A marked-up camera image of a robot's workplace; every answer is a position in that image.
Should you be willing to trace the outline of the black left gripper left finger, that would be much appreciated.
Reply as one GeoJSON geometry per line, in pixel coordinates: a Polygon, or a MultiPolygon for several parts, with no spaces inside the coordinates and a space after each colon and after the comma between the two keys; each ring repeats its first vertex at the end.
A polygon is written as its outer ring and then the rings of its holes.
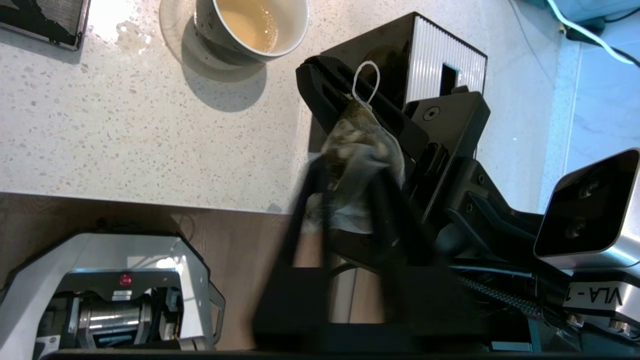
{"type": "Polygon", "coordinates": [[[258,350],[307,350],[329,321],[330,222],[329,171],[325,158],[315,158],[294,203],[270,274],[253,315],[253,341],[258,350]],[[320,266],[294,266],[307,201],[320,196],[320,266]]]}

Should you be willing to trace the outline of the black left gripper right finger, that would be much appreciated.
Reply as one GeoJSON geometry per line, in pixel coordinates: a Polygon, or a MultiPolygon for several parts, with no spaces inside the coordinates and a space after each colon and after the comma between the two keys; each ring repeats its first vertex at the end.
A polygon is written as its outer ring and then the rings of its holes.
{"type": "Polygon", "coordinates": [[[425,350],[474,348],[486,341],[487,326],[437,248],[437,231],[416,216],[390,170],[371,178],[369,210],[386,321],[408,330],[425,350]]]}

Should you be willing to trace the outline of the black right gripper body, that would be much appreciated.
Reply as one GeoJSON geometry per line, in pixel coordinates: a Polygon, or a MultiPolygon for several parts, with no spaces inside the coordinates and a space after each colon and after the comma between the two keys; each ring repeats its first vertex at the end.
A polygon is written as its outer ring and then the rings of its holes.
{"type": "Polygon", "coordinates": [[[510,207],[474,157],[490,109],[477,91],[421,100],[413,105],[422,155],[405,189],[423,223],[434,228],[447,256],[479,256],[542,272],[534,255],[542,215],[510,207]]]}

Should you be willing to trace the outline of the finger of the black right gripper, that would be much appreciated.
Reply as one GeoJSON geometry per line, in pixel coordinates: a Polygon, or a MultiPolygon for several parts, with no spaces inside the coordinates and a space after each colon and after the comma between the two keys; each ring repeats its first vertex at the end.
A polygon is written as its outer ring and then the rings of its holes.
{"type": "MultiPolygon", "coordinates": [[[[327,55],[314,55],[308,59],[338,59],[327,55]]],[[[347,77],[351,80],[352,86],[355,86],[356,95],[365,101],[369,96],[372,96],[372,100],[369,105],[372,107],[372,111],[375,114],[375,118],[380,122],[382,127],[394,136],[402,152],[412,162],[418,162],[425,150],[425,146],[428,145],[429,136],[422,130],[416,123],[410,120],[409,117],[398,109],[390,100],[388,100],[379,91],[374,90],[374,86],[361,76],[355,75],[355,71],[351,70],[351,75],[347,77]]],[[[318,129],[327,135],[318,123],[318,129]]]]}
{"type": "Polygon", "coordinates": [[[295,78],[299,95],[326,134],[345,111],[352,91],[352,70],[340,59],[306,59],[295,78]]]}

